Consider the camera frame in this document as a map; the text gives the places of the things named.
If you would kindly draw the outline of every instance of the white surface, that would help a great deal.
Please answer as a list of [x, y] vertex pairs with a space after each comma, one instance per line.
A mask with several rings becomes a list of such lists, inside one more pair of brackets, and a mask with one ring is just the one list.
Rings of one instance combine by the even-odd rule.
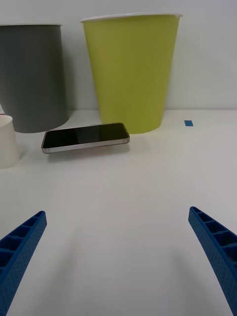
[[1, 23], [62, 23], [71, 108], [97, 101], [80, 19], [124, 12], [181, 12], [166, 107], [237, 109], [236, 0], [3, 0]]
[[80, 22], [94, 21], [94, 20], [118, 19], [118, 18], [126, 18], [129, 16], [141, 16], [141, 15], [175, 15], [177, 18], [182, 16], [182, 14], [170, 13], [170, 12], [166, 12], [166, 13], [163, 13], [163, 12], [125, 13], [125, 14], [110, 14], [110, 15], [93, 16], [90, 18], [82, 19], [82, 20], [80, 20]]
[[[82, 111], [65, 126], [99, 122]], [[237, 231], [236, 135], [237, 111], [166, 111], [128, 145], [50, 155], [43, 133], [17, 134], [1, 237], [40, 210], [48, 226], [8, 316], [231, 316], [188, 214]]]
[[0, 168], [5, 168], [20, 160], [12, 117], [0, 116]]

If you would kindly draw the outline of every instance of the black smartphone screen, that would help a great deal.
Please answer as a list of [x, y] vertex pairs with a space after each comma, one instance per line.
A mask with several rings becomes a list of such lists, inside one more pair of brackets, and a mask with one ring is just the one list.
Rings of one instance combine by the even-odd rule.
[[47, 132], [43, 148], [104, 142], [128, 137], [121, 123], [58, 129]]

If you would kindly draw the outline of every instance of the white rim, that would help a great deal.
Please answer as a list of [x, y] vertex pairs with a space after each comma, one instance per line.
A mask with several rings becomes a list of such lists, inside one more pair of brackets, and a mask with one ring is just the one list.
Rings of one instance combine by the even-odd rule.
[[111, 14], [111, 15], [102, 15], [102, 16], [94, 16], [91, 18], [85, 18], [80, 20], [81, 23], [87, 22], [87, 21], [95, 21], [95, 20], [108, 20], [108, 19], [119, 19], [119, 18], [125, 18], [129, 16], [140, 16], [140, 15], [174, 15], [176, 18], [180, 18], [183, 16], [180, 13], [170, 13], [170, 12], [144, 12], [144, 13], [126, 13], [126, 14]]
[[41, 26], [41, 25], [55, 25], [55, 26], [62, 26], [62, 24], [53, 24], [53, 23], [28, 23], [28, 24], [0, 24], [1, 26]]

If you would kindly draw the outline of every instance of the smartphone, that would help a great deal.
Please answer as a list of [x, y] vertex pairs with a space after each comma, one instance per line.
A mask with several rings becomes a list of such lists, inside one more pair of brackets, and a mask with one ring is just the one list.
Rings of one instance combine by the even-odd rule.
[[45, 154], [67, 150], [129, 143], [130, 136], [122, 123], [50, 130], [45, 133], [42, 151]]

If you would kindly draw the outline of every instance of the white table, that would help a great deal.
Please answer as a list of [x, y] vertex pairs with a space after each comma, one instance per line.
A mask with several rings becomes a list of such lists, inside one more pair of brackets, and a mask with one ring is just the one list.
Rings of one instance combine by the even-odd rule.
[[237, 111], [166, 111], [107, 148], [45, 155], [42, 138], [17, 134], [22, 159], [0, 170], [0, 237], [48, 221], [8, 316], [232, 315], [188, 214], [237, 232]]

